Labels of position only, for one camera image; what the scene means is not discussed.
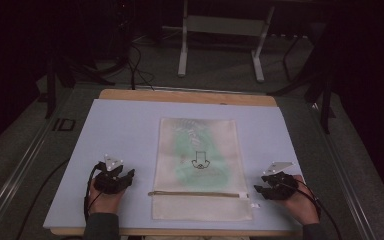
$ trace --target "hand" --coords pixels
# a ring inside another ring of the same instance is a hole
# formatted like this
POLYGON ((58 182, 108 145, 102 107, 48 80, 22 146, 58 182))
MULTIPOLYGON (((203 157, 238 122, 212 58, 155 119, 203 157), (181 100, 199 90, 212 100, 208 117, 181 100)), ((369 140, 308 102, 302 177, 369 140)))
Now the hand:
POLYGON ((95 178, 92 179, 92 182, 90 184, 89 213, 90 214, 92 213, 117 214, 118 206, 120 205, 121 197, 123 197, 124 190, 117 194, 105 194, 96 190, 94 187, 94 183, 95 183, 95 178))
MULTIPOLYGON (((310 190, 304 186, 303 178, 300 175, 295 175, 294 178, 298 182, 298 189, 309 195, 313 196, 310 190)), ((295 192, 289 199, 283 201, 276 201, 279 204, 285 206, 291 215, 302 225, 320 223, 319 216, 317 214, 314 204, 304 195, 299 192, 295 192)))

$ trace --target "white table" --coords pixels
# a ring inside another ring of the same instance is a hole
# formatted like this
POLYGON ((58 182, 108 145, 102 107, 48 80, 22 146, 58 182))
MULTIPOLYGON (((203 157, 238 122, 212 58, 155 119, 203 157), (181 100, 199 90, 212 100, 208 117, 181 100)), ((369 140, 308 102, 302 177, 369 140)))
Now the white table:
POLYGON ((251 51, 252 62, 254 65, 255 76, 258 82, 264 81, 263 70, 261 68, 260 54, 273 16, 274 6, 263 20, 233 19, 210 16, 188 15, 188 0, 183 0, 183 25, 182 25, 182 49, 180 52, 178 76, 186 75, 186 65, 188 58, 188 32, 206 32, 219 34, 236 34, 244 36, 259 37, 258 46, 251 51))
POLYGON ((83 197, 93 166, 109 154, 136 169, 120 206, 122 235, 279 236, 299 235, 301 226, 253 186, 271 162, 296 163, 285 172, 302 174, 282 113, 272 97, 131 90, 104 90, 95 100, 44 223, 58 235, 84 231, 83 197), (199 222, 153 220, 152 199, 159 119, 235 119, 253 220, 199 222))

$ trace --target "clear plastic bag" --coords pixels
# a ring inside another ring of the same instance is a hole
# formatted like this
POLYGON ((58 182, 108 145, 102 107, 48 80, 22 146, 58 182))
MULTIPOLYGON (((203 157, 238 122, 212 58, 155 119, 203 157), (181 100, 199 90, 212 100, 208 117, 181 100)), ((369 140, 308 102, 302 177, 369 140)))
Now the clear plastic bag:
POLYGON ((154 181, 154 219, 251 220, 233 120, 163 118, 154 181))

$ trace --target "wire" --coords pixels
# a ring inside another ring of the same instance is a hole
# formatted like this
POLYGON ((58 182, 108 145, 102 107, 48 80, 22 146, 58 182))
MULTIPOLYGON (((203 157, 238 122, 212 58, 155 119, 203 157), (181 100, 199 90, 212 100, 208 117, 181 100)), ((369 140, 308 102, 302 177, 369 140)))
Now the wire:
POLYGON ((90 208, 92 207, 92 205, 95 203, 96 199, 98 199, 100 196, 102 195, 102 192, 99 192, 98 196, 96 196, 92 202, 89 204, 89 207, 87 208, 87 210, 90 210, 90 208))
POLYGON ((33 210, 33 207, 37 201, 37 199, 39 198, 40 196, 40 193, 42 192, 43 188, 45 187, 46 183, 48 183, 49 179, 55 174, 56 171, 58 171, 62 166, 64 166, 66 163, 68 163, 69 159, 65 160, 64 162, 62 162, 60 165, 58 165, 58 167, 56 167, 49 175, 48 177, 46 177, 45 181, 42 183, 42 185, 40 186, 39 188, 39 191, 36 193, 36 196, 34 197, 33 199, 33 202, 32 204, 30 205, 29 207, 29 210, 27 211, 27 214, 26 216, 24 217, 24 220, 23 220, 23 223, 21 224, 21 228, 20 230, 18 231, 18 234, 17 234, 17 237, 16 239, 20 239, 21 237, 21 234, 23 233, 24 231, 24 227, 26 226, 26 223, 27 223, 27 220, 30 216, 30 213, 31 211, 33 210))
POLYGON ((137 60, 137 62, 136 62, 136 64, 135 64, 134 68, 132 68, 132 66, 130 65, 130 62, 129 62, 130 71, 131 71, 131 73, 132 73, 132 76, 131 76, 131 79, 130 79, 130 84, 131 84, 131 86, 132 86, 132 90, 135 90, 135 72, 136 72, 136 70, 137 70, 137 68, 138 68, 138 65, 139 65, 139 63, 140 63, 140 60, 141 60, 141 58, 142 58, 142 54, 141 54, 140 50, 139 50, 136 46, 134 46, 133 44, 131 44, 131 47, 132 47, 133 49, 135 49, 135 50, 137 51, 138 55, 139 55, 139 56, 138 56, 138 60, 137 60))
POLYGON ((281 185, 285 186, 285 187, 288 187, 288 188, 292 188, 292 189, 295 189, 297 192, 299 192, 300 194, 304 195, 306 198, 308 198, 313 204, 314 206, 316 207, 316 210, 317 210, 317 214, 319 215, 319 219, 320 219, 320 216, 321 216, 321 212, 320 212, 320 209, 322 209, 327 217, 329 218, 329 220, 331 221, 333 227, 335 228, 335 231, 336 231, 336 234, 338 235, 338 239, 339 240, 342 240, 342 235, 341 235, 341 232, 339 231, 339 228, 338 228, 338 225, 336 224, 335 220, 333 219, 332 215, 330 215, 330 213, 327 211, 326 207, 321 203, 320 199, 318 197, 316 197, 313 193, 313 191, 311 190, 311 188, 309 188, 307 186, 307 184, 305 184, 304 182, 302 181, 299 181, 299 180, 296 180, 295 181, 299 182, 299 183, 302 183, 311 193, 312 196, 308 195, 307 193, 299 190, 298 188, 295 188, 295 187, 292 187, 292 186, 289 186, 287 184, 284 184, 284 183, 280 183, 281 185))
POLYGON ((85 194, 85 197, 83 199, 83 214, 85 216, 85 222, 87 222, 87 219, 89 218, 89 208, 90 208, 90 206, 89 206, 89 190, 90 190, 90 185, 92 184, 93 175, 95 174, 95 171, 98 168, 99 168, 99 163, 93 167, 92 171, 90 172, 89 179, 87 181, 86 194, 85 194))
POLYGON ((145 72, 145 71, 142 71, 142 70, 139 70, 139 69, 136 69, 136 72, 138 73, 139 77, 143 80, 143 82, 139 82, 139 83, 135 83, 136 85, 142 85, 142 84, 146 84, 148 85, 149 87, 151 87, 151 89, 153 91, 155 91, 154 87, 151 85, 150 82, 152 82, 154 79, 155 79, 155 76, 152 74, 152 73, 149 73, 149 72, 145 72), (151 79, 150 80, 147 80, 145 79, 145 77, 142 75, 142 74, 148 74, 151 76, 151 79))
POLYGON ((135 69, 135 71, 137 71, 138 72, 138 75, 142 78, 142 80, 144 81, 144 83, 146 84, 146 85, 148 85, 149 87, 151 87, 151 89, 153 90, 153 91, 155 91, 155 89, 154 89, 154 87, 151 85, 151 81, 153 81, 154 79, 155 79, 155 75, 153 75, 153 74, 151 74, 151 73, 149 73, 149 72, 145 72, 145 71, 141 71, 141 70, 139 70, 138 68, 137 68, 137 66, 139 65, 139 62, 140 62, 140 60, 141 60, 141 51, 140 51, 140 49, 139 48, 137 48, 136 46, 134 46, 134 45, 132 45, 132 48, 134 48, 137 52, 138 52, 138 54, 139 54, 139 59, 138 59, 138 62, 137 62, 137 64, 136 64, 136 69, 135 69), (145 77, 144 76, 142 76, 142 74, 148 74, 148 75, 150 75, 151 76, 151 79, 150 80, 146 80, 145 79, 145 77))

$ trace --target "wooden table edge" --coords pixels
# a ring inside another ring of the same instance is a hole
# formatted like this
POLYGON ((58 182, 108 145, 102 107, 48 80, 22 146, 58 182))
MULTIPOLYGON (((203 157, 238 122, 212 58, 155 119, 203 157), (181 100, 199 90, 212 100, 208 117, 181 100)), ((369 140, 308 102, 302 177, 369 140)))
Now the wooden table edge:
MULTIPOLYGON (((52 228, 51 232, 60 236, 81 236, 84 228, 52 228)), ((153 228, 120 228, 121 236, 226 236, 226 237, 280 237, 302 236, 302 230, 222 230, 222 229, 153 229, 153 228)))
POLYGON ((218 92, 104 89, 99 99, 277 107, 271 96, 218 92))

